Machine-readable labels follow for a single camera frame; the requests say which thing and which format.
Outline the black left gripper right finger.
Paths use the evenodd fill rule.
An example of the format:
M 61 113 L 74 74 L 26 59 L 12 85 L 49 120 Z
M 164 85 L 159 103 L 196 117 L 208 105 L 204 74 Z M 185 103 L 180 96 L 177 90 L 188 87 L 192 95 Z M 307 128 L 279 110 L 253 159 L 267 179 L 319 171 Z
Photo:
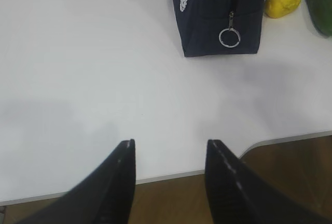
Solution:
M 207 142 L 204 178 L 214 223 L 331 223 L 271 187 L 218 139 Z

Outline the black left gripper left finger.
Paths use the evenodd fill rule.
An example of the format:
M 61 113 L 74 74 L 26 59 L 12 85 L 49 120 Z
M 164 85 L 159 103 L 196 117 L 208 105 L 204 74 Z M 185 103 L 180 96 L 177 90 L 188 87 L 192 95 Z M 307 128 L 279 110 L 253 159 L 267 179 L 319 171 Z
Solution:
M 130 139 L 68 193 L 20 223 L 128 223 L 135 182 L 135 141 Z

